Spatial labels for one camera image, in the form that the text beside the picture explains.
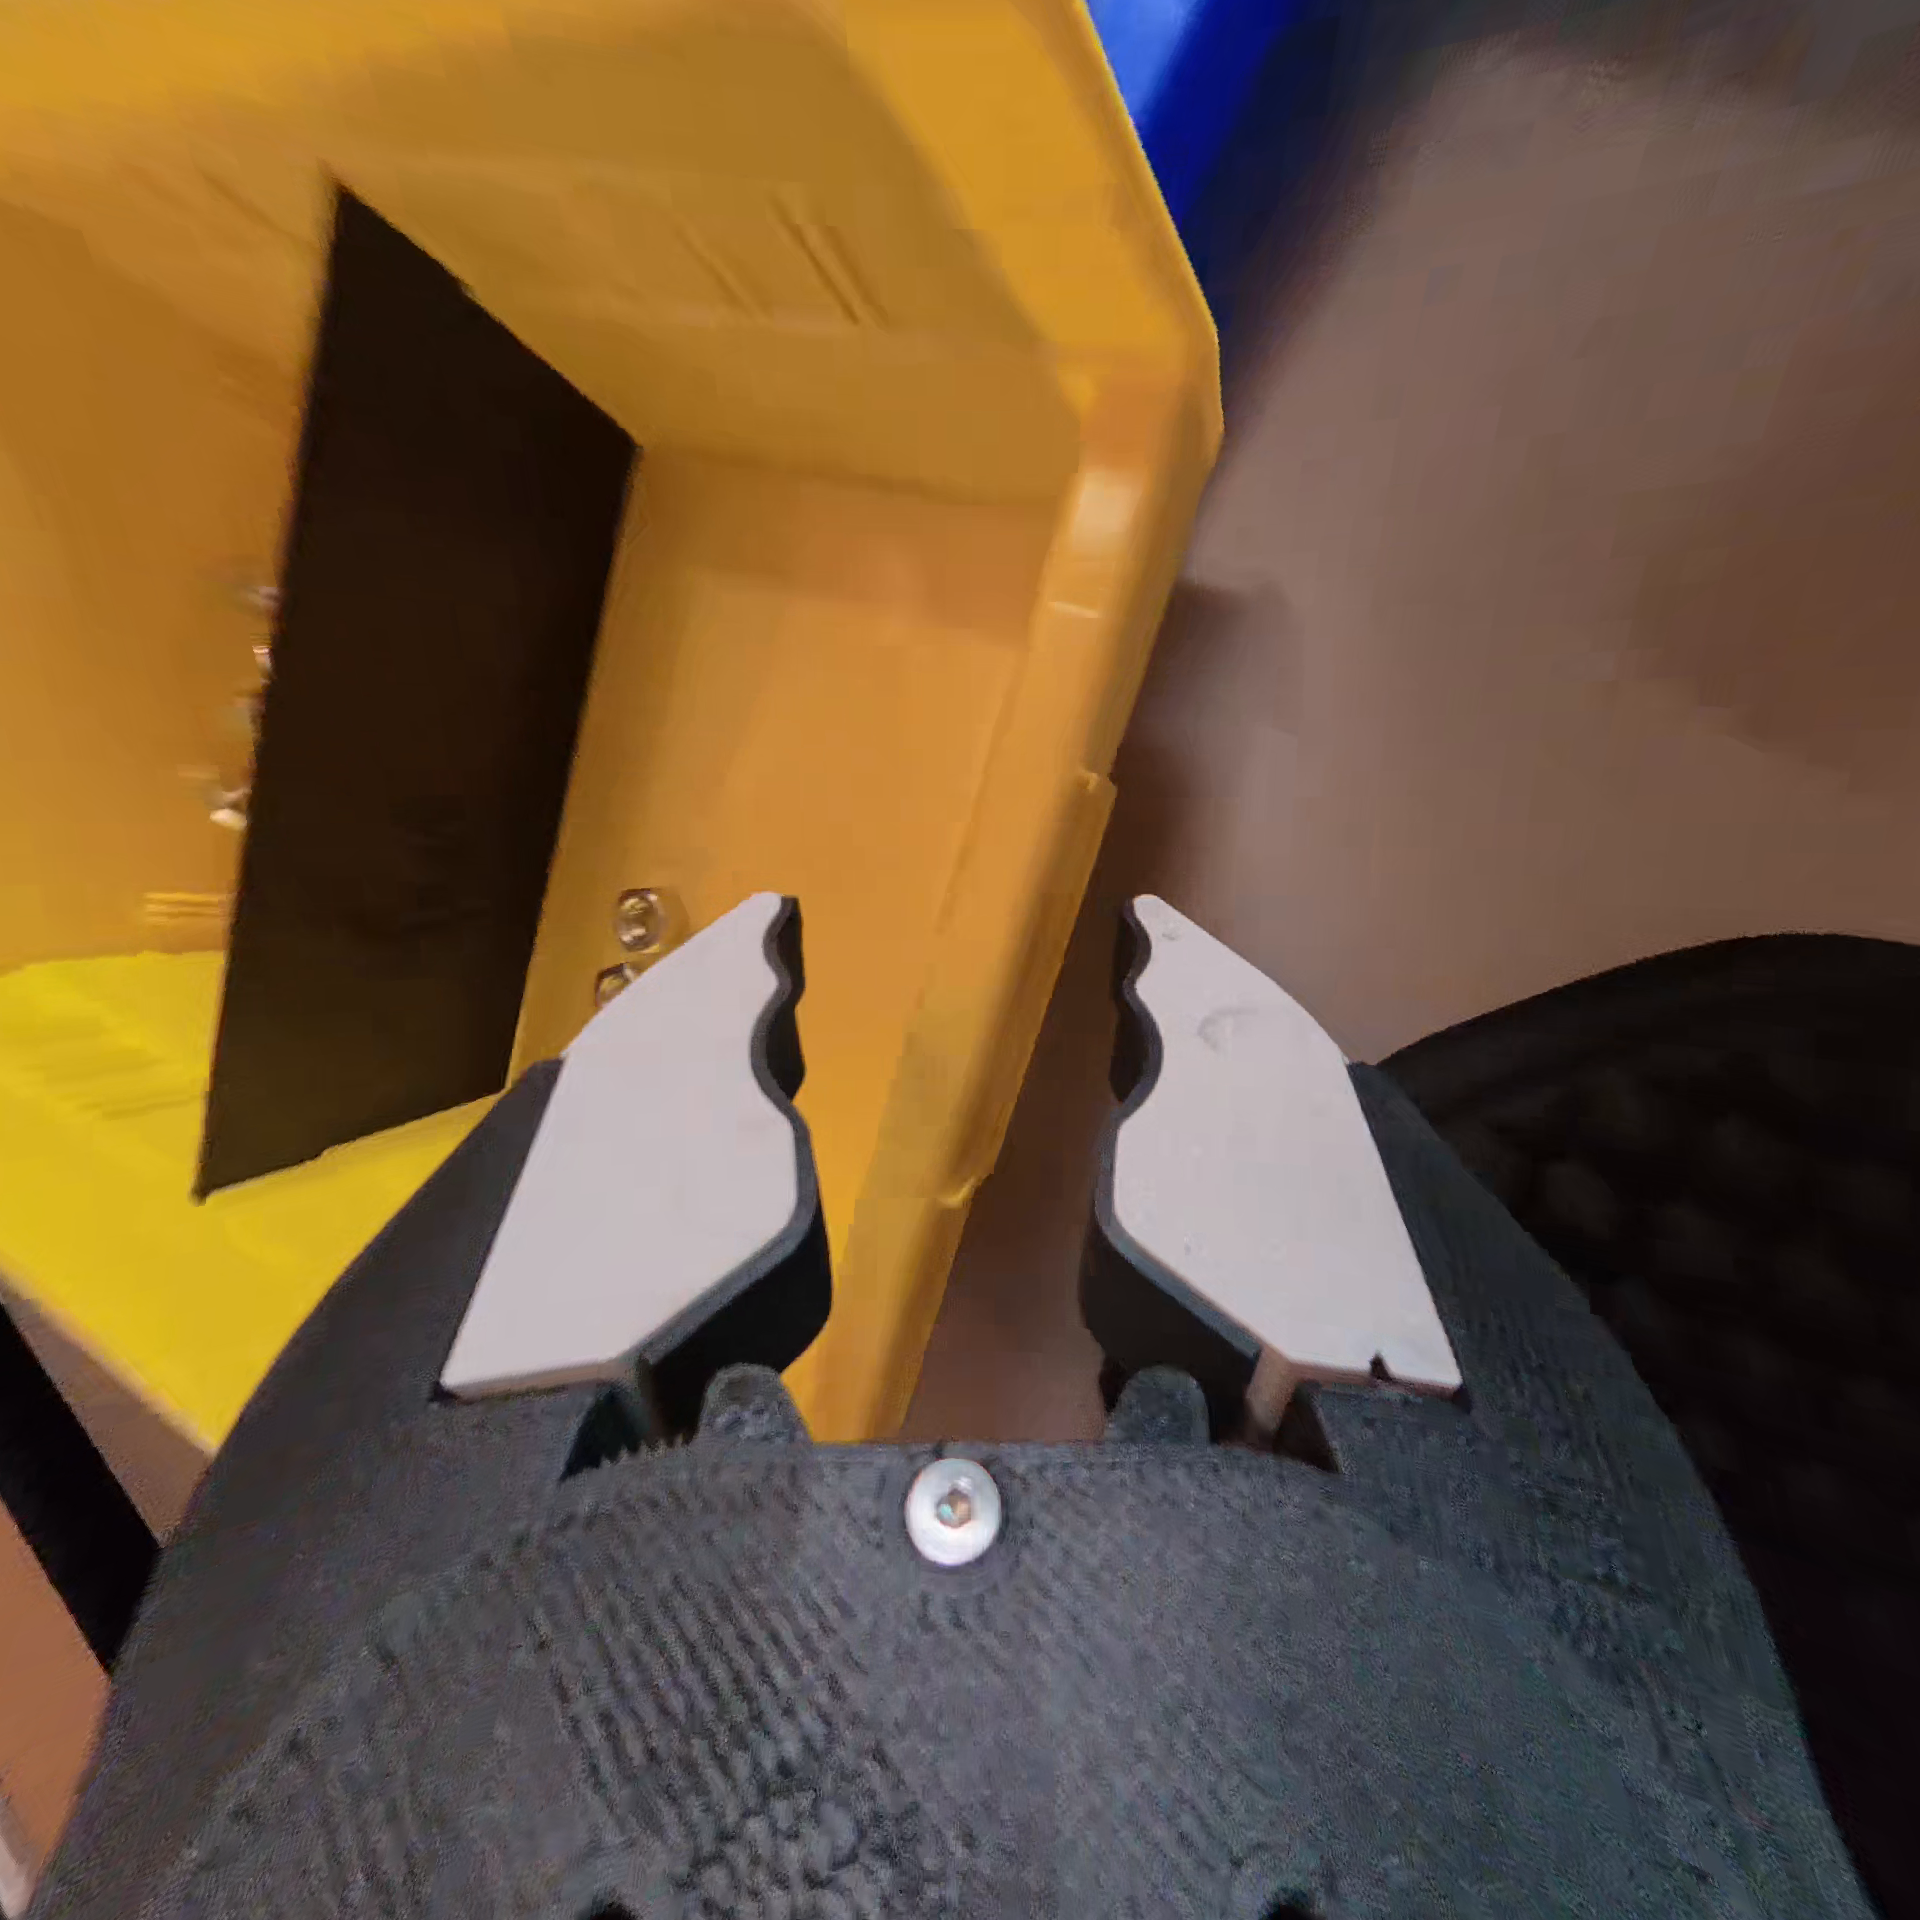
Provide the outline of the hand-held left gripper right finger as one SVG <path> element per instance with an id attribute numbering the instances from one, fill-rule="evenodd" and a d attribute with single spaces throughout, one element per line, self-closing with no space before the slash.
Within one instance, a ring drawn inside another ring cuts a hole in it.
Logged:
<path id="1" fill-rule="evenodd" d="M 1108 1088 L 1080 1313 L 1111 1380 L 1461 1393 L 1349 1052 L 1157 895 L 1117 913 Z"/>

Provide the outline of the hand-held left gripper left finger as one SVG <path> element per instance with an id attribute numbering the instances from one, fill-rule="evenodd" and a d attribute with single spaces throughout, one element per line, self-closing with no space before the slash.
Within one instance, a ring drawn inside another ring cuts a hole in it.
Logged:
<path id="1" fill-rule="evenodd" d="M 804 1357 L 833 1281 L 802 995 L 802 905 L 756 891 L 593 1013 L 446 1346 L 450 1400 L 645 1378 L 698 1403 L 734 1363 Z"/>

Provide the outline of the yellow plastic bin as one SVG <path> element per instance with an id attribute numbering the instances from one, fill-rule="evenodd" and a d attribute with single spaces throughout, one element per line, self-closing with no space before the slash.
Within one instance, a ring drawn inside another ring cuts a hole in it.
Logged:
<path id="1" fill-rule="evenodd" d="M 212 1451 L 485 1099 L 191 1196 L 333 191 L 640 453 L 514 1066 L 797 899 L 825 1437 L 916 1393 L 1221 433 L 1086 2 L 4 2 L 4 1298 Z"/>

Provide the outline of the blue plastic bin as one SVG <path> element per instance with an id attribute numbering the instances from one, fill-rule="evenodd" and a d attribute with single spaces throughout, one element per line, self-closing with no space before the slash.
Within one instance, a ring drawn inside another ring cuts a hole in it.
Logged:
<path id="1" fill-rule="evenodd" d="M 1090 2 L 1164 205 L 1225 322 L 1321 2 Z"/>

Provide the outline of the grey bin divider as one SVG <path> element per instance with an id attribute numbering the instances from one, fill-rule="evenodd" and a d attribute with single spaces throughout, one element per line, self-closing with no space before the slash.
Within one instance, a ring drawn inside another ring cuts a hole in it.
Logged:
<path id="1" fill-rule="evenodd" d="M 193 1198 L 506 1083 L 635 466 L 333 192 Z"/>

